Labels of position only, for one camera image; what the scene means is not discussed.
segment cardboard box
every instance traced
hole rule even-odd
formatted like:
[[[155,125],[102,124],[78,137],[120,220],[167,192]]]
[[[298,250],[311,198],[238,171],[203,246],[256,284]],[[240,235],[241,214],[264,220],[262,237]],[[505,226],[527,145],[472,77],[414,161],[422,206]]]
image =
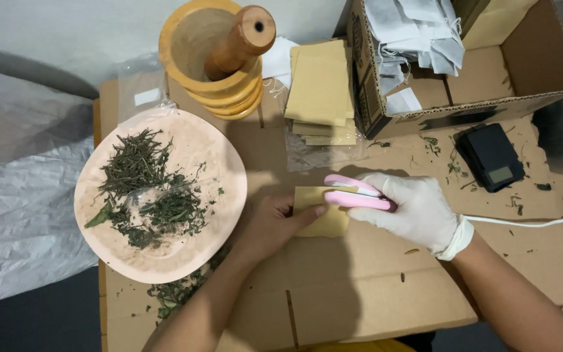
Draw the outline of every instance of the cardboard box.
[[[387,113],[364,0],[353,2],[347,36],[355,63],[357,125],[368,139],[510,120],[563,98],[563,25],[552,0],[533,5],[503,44],[467,51],[459,77],[420,75],[421,82],[413,77],[408,86],[423,111]],[[418,85],[433,89],[414,88]]]
[[[418,135],[409,135],[382,140],[390,141],[391,147],[372,146],[370,158],[353,165],[290,173],[286,171],[284,127],[277,125],[276,117],[285,105],[283,95],[276,99],[265,90],[266,103],[260,112],[229,122],[212,116],[174,81],[168,81],[168,88],[181,109],[219,128],[244,161],[248,198],[235,233],[242,231],[265,195],[322,185],[329,173],[353,177],[368,170],[434,176],[455,212],[504,219],[560,217],[555,192],[540,191],[534,185],[550,181],[529,118],[502,122],[502,126],[519,155],[529,161],[530,179],[488,194],[482,189],[471,192],[470,178],[449,173],[453,150],[449,135],[455,129],[423,134],[439,140],[442,152],[438,155],[427,152]],[[113,81],[99,87],[103,135],[116,126],[114,109],[119,104],[114,99],[130,98],[118,97],[114,89],[118,85]],[[459,155],[454,162],[462,172],[469,171]],[[516,193],[525,205],[523,216],[505,206]],[[476,223],[475,228],[551,300],[563,304],[563,224],[536,229]],[[414,248],[421,251],[405,254]],[[349,221],[342,238],[292,239],[246,280],[217,351],[293,351],[316,343],[377,340],[477,321],[461,283],[445,267],[449,265],[418,245],[355,220]],[[155,329],[158,302],[146,294],[149,285],[129,280],[109,266],[105,282],[106,316],[102,321],[107,350],[103,352],[138,352]],[[148,312],[147,305],[152,307]]]

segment dark floor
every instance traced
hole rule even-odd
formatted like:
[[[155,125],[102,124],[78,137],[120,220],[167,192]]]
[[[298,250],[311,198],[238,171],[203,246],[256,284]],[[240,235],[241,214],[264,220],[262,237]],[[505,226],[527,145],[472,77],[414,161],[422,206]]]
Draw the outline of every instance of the dark floor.
[[[100,352],[97,267],[0,301],[0,351]],[[503,352],[485,323],[439,330],[434,352]]]

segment white tarp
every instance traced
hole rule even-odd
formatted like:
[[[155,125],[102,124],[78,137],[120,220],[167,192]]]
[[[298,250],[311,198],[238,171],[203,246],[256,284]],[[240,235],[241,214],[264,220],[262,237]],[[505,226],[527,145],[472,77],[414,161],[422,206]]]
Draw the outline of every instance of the white tarp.
[[[0,75],[0,299],[97,263],[73,213],[92,101]]]

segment yellow clothing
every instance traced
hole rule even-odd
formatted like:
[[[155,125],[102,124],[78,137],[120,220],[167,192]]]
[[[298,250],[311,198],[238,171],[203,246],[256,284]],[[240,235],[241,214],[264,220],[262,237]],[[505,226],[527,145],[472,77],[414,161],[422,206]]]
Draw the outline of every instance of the yellow clothing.
[[[301,349],[301,352],[415,352],[395,339],[359,343],[337,343]]]

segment white label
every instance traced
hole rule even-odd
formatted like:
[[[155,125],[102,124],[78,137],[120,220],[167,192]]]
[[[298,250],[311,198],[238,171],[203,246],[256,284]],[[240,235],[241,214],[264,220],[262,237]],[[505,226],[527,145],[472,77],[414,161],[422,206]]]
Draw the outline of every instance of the white label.
[[[134,104],[138,106],[145,103],[151,103],[152,101],[156,101],[159,99],[160,99],[160,89],[153,88],[152,90],[148,90],[147,92],[136,94],[134,96]]]

